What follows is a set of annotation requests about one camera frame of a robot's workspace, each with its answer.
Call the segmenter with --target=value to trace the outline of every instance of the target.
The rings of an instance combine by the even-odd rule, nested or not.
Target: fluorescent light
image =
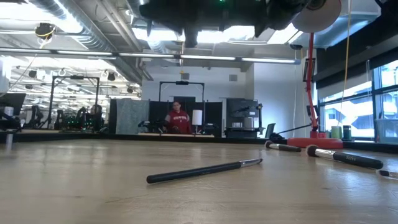
[[[303,34],[302,31],[298,31],[290,40],[288,41],[289,44],[291,44],[293,41],[297,40],[298,37],[300,37]]]
[[[242,58],[243,62],[261,62],[261,63],[296,63],[296,60],[276,59],[276,58]]]
[[[45,105],[37,105],[37,106],[43,107],[43,108],[48,108],[48,106],[45,106]]]
[[[170,54],[120,53],[119,55],[122,57],[174,58],[174,55]]]
[[[0,47],[0,52],[15,52],[15,53],[35,53],[35,54],[50,54],[49,50],[42,49],[17,49],[17,48],[8,48],[8,47]]]
[[[180,37],[172,30],[154,29],[151,31],[150,36],[147,36],[146,29],[132,28],[137,39],[158,42],[158,41],[185,41],[185,35]],[[224,32],[218,30],[203,30],[198,32],[198,43],[204,44],[217,44],[229,41],[229,39],[247,40],[254,36],[254,26],[232,26]]]
[[[294,35],[296,35],[297,30],[293,24],[289,24],[284,30],[277,30],[274,32],[272,37],[267,41],[267,44],[285,44]]]
[[[205,55],[181,55],[182,59],[203,59],[203,60],[235,60],[235,57],[219,57]]]
[[[85,52],[85,51],[74,51],[74,50],[59,50],[58,53],[68,54],[68,55],[112,56],[111,52]]]

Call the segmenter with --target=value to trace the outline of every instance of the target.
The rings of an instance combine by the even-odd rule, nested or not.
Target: white lamp
[[[195,133],[198,134],[198,125],[201,125],[203,112],[201,110],[193,110],[192,125],[195,125]]]

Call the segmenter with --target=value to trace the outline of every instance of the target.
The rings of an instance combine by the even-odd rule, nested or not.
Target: person
[[[180,102],[173,102],[173,110],[166,116],[165,126],[169,133],[192,134],[189,115],[181,110]]]

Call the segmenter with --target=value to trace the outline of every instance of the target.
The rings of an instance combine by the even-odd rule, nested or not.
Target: desk
[[[160,133],[139,133],[140,136],[165,136],[165,137],[196,137],[196,138],[213,138],[214,135],[201,134],[160,134]]]
[[[17,143],[0,162],[2,223],[397,223],[398,183],[263,145],[105,139]],[[397,170],[398,155],[352,152]],[[261,157],[148,185],[147,175]]]

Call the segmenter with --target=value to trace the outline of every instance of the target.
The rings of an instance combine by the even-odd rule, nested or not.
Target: computer monitor
[[[227,99],[227,111],[232,118],[258,118],[258,105],[256,100]]]
[[[4,111],[6,106],[10,106],[14,108],[14,116],[19,115],[25,97],[26,93],[6,93],[4,96],[0,97],[0,110]]]

